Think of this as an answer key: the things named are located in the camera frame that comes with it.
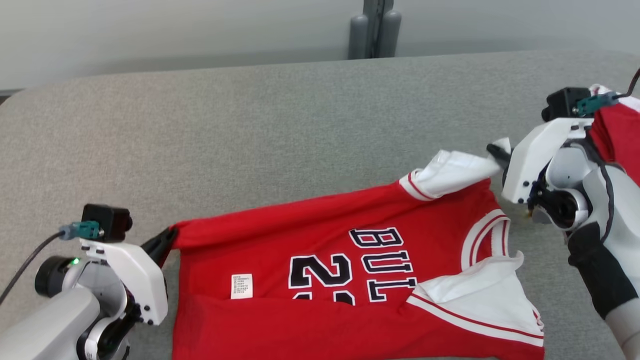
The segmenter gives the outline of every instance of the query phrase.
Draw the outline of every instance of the red fabric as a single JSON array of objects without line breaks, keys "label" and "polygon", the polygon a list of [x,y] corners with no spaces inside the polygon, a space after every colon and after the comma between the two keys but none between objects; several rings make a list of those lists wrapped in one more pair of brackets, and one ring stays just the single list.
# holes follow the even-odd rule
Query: red fabric
[{"label": "red fabric", "polygon": [[[414,199],[396,182],[178,223],[173,360],[542,359],[542,347],[470,332],[407,303],[412,288],[383,288],[386,301],[370,298],[367,281],[422,282],[460,273],[465,237],[497,208],[488,181],[429,202]],[[390,227],[402,245],[362,248],[349,235],[352,229]],[[492,253],[491,232],[480,240],[478,261]],[[410,272],[372,274],[362,262],[367,254],[401,251],[410,257]],[[336,274],[335,254],[350,260],[347,284],[323,286],[307,272],[310,288],[290,288],[292,257],[315,255]],[[253,275],[252,298],[230,299],[234,274]],[[311,292],[312,300],[293,300],[301,291]],[[335,302],[335,291],[349,291],[355,305]]]},{"label": "red fabric", "polygon": [[605,161],[622,165],[640,184],[640,113],[624,104],[596,112],[589,132]]}]

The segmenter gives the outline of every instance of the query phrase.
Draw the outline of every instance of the red stripe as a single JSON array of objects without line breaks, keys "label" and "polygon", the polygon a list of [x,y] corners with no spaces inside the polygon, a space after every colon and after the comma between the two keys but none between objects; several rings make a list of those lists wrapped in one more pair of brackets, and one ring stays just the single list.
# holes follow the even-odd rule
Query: red stripe
[{"label": "red stripe", "polygon": [[507,256],[507,222],[502,223],[502,255]]},{"label": "red stripe", "polygon": [[409,183],[411,184],[411,186],[413,187],[413,189],[415,191],[417,191],[420,195],[424,196],[425,198],[429,199],[429,200],[435,200],[434,198],[430,197],[429,195],[426,195],[425,193],[423,193],[422,191],[420,191],[420,189],[418,189],[418,187],[413,183],[413,180],[411,180],[411,175],[413,174],[413,171],[409,173]]},{"label": "red stripe", "polygon": [[443,312],[445,312],[445,313],[447,313],[447,314],[449,314],[449,315],[451,315],[451,316],[455,316],[456,318],[459,318],[459,319],[464,320],[464,321],[467,321],[467,322],[475,323],[475,324],[482,325],[482,326],[486,326],[486,327],[491,327],[491,328],[493,328],[493,329],[498,329],[498,330],[503,330],[503,331],[508,331],[508,332],[515,332],[515,333],[517,333],[517,334],[521,334],[521,335],[529,336],[529,337],[536,338],[536,339],[544,339],[544,338],[545,338],[545,337],[544,337],[544,335],[534,335],[534,334],[529,334],[528,332],[524,332],[524,331],[521,331],[521,330],[509,329],[508,327],[502,327],[502,326],[498,326],[498,325],[492,325],[492,324],[490,324],[490,323],[484,323],[484,322],[479,322],[479,321],[477,321],[477,320],[473,320],[473,319],[465,318],[464,316],[462,316],[462,315],[458,315],[458,314],[453,313],[453,312],[451,312],[451,311],[449,311],[449,310],[446,310],[445,308],[440,307],[440,306],[438,306],[437,304],[434,304],[434,303],[430,302],[430,301],[429,301],[429,300],[427,300],[427,299],[422,299],[422,298],[420,298],[420,297],[416,297],[414,294],[411,294],[411,296],[413,296],[414,298],[416,298],[416,299],[418,299],[418,300],[420,300],[420,301],[422,301],[422,302],[425,302],[425,303],[427,303],[427,304],[429,304],[429,305],[431,305],[431,306],[433,306],[433,307],[436,307],[437,309],[439,309],[439,310],[441,310],[441,311],[443,311]]},{"label": "red stripe", "polygon": [[482,233],[484,232],[484,230],[486,229],[487,226],[491,225],[492,222],[496,221],[499,218],[505,218],[507,219],[507,215],[505,214],[500,214],[497,215],[495,218],[489,220],[488,223],[486,223],[482,229],[480,229],[480,232],[478,232],[478,235],[476,235],[476,238],[474,239],[474,242],[471,243],[471,253],[469,253],[469,266],[473,265],[473,258],[474,258],[474,248],[476,247],[476,243],[478,242],[478,240],[480,239],[480,236],[482,236]]}]

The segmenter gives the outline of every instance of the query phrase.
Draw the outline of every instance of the robotic arm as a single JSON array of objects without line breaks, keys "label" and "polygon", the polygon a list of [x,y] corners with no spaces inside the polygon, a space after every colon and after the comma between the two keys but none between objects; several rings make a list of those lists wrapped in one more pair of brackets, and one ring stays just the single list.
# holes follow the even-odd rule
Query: robotic arm
[{"label": "robotic arm", "polygon": [[164,320],[168,304],[160,266],[176,232],[167,229],[140,247],[122,242],[130,227],[128,210],[88,204],[83,222],[61,228],[64,240],[88,234],[80,238],[87,257],[44,261],[35,288],[51,299],[0,337],[3,358],[124,360],[134,325]]},{"label": "robotic arm", "polygon": [[[568,95],[575,93],[585,98]],[[548,116],[513,150],[505,141],[487,150],[505,169],[502,196],[527,204],[535,222],[564,233],[569,264],[580,272],[594,308],[626,358],[640,359],[640,188],[600,158],[588,136],[589,110],[576,111],[586,102],[596,111],[619,95],[590,96],[588,89],[550,95],[543,116],[564,117]]]}]

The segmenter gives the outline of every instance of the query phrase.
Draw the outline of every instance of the gray table surface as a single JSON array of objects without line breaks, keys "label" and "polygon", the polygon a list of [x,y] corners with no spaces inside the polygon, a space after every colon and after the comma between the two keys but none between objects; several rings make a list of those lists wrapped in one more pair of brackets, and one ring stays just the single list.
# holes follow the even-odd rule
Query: gray table surface
[{"label": "gray table surface", "polygon": [[[548,94],[624,90],[639,65],[621,53],[462,54],[121,74],[21,92],[0,106],[0,284],[87,202],[129,208],[128,240],[141,243],[185,218],[388,183],[439,149],[484,154],[497,138],[519,141]],[[501,205],[547,358],[620,359],[561,235]],[[0,331],[44,302],[33,278],[53,254],[81,255],[77,243],[47,247],[0,307]],[[171,357],[178,267],[172,254],[170,315],[136,329],[132,359]]]}]

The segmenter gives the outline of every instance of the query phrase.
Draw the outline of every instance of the teal connector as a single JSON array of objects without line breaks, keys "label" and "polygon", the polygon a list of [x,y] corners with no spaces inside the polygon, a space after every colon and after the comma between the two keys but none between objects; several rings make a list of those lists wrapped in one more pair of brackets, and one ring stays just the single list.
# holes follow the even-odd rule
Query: teal connector
[{"label": "teal connector", "polygon": [[617,104],[618,100],[614,99],[614,96],[616,96],[616,93],[612,91],[604,93],[602,95],[595,95],[586,99],[582,99],[578,101],[576,107],[573,109],[573,112],[579,117],[590,116],[601,108],[606,108],[607,106]]},{"label": "teal connector", "polygon": [[60,235],[60,239],[62,240],[71,240],[74,238],[92,240],[102,236],[100,224],[98,224],[97,221],[72,222],[69,225],[61,226],[60,231],[63,232],[63,234]]}]

